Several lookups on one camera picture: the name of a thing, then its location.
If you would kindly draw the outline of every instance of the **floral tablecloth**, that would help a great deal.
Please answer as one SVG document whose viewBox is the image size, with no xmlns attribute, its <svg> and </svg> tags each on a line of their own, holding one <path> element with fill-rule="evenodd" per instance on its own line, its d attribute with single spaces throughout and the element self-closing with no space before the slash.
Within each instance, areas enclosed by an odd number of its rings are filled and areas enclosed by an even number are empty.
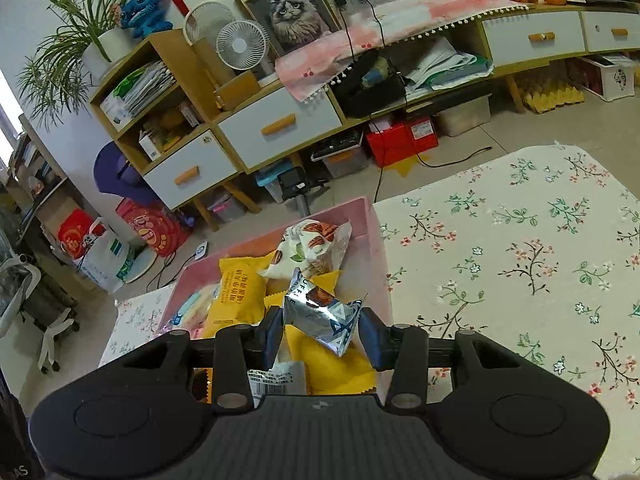
<svg viewBox="0 0 640 480">
<path fill-rule="evenodd" d="M 103 366 L 153 339 L 175 283 L 130 300 L 117 301 L 118 319 L 100 364 Z"/>
<path fill-rule="evenodd" d="M 640 204 L 574 146 L 524 148 L 375 205 L 394 322 L 472 328 L 596 397 L 596 472 L 640 471 Z M 431 371 L 430 397 L 450 391 Z"/>
</svg>

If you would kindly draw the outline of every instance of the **white drawer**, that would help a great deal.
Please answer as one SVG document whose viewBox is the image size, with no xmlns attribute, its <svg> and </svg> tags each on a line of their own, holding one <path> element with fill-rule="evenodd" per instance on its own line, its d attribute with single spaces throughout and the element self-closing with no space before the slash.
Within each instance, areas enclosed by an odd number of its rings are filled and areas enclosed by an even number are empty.
<svg viewBox="0 0 640 480">
<path fill-rule="evenodd" d="M 484 33 L 495 66 L 584 52 L 578 12 L 541 12 L 484 20 Z M 531 41 L 530 35 L 552 32 L 554 40 Z"/>
<path fill-rule="evenodd" d="M 193 168 L 198 168 L 193 178 L 183 184 L 175 183 L 177 178 Z M 173 209 L 233 174 L 236 174 L 236 167 L 216 137 L 207 130 L 149 171 L 145 180 L 160 200 Z"/>
<path fill-rule="evenodd" d="M 589 52 L 640 48 L 640 14 L 583 12 L 582 22 Z"/>
<path fill-rule="evenodd" d="M 262 133 L 266 126 L 292 115 L 294 123 L 269 135 Z M 341 124 L 324 92 L 305 104 L 296 101 L 286 88 L 280 88 L 222 121 L 220 129 L 251 169 Z"/>
</svg>

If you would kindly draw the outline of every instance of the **yellow snack bag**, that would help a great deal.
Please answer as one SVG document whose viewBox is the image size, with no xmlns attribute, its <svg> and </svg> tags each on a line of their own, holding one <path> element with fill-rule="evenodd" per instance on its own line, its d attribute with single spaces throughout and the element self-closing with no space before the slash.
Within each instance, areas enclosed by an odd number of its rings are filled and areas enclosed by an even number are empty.
<svg viewBox="0 0 640 480">
<path fill-rule="evenodd" d="M 264 317 L 266 279 L 257 273 L 265 269 L 272 254 L 260 258 L 223 258 L 220 260 L 220 293 L 211 303 L 202 331 L 203 338 L 216 335 L 225 326 L 258 323 Z"/>
<path fill-rule="evenodd" d="M 340 277 L 340 270 L 334 270 L 334 272 L 328 272 L 326 274 L 321 274 L 320 276 L 314 276 L 309 280 L 314 284 L 326 290 L 327 292 L 333 294 L 335 290 L 335 284 L 338 282 L 338 278 Z M 275 294 L 271 294 L 264 298 L 264 307 L 266 310 L 269 310 L 272 306 L 282 306 L 282 301 L 284 300 L 284 295 L 287 293 L 286 290 L 281 292 L 276 292 Z"/>
<path fill-rule="evenodd" d="M 340 270 L 310 278 L 310 281 L 334 294 Z M 264 306 L 282 306 L 286 291 L 264 298 Z M 306 365 L 306 383 L 311 395 L 354 395 L 376 387 L 376 372 L 367 357 L 353 345 L 338 357 L 318 341 L 292 325 L 285 326 L 292 361 Z"/>
</svg>

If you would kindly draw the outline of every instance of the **picture frame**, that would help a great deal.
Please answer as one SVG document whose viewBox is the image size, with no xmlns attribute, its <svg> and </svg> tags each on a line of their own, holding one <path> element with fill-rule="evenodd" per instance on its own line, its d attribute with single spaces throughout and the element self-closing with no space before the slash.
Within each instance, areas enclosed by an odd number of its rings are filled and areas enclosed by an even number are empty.
<svg viewBox="0 0 640 480">
<path fill-rule="evenodd" d="M 327 0 L 235 0 L 244 15 L 267 30 L 272 50 L 285 56 L 340 25 Z"/>
</svg>

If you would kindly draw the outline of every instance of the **cat portrait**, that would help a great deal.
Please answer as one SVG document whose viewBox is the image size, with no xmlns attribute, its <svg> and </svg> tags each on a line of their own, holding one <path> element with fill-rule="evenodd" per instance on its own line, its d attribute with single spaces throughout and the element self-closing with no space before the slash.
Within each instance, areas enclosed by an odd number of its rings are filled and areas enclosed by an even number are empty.
<svg viewBox="0 0 640 480">
<path fill-rule="evenodd" d="M 313 0 L 270 0 L 269 20 L 286 52 L 331 33 Z"/>
</svg>

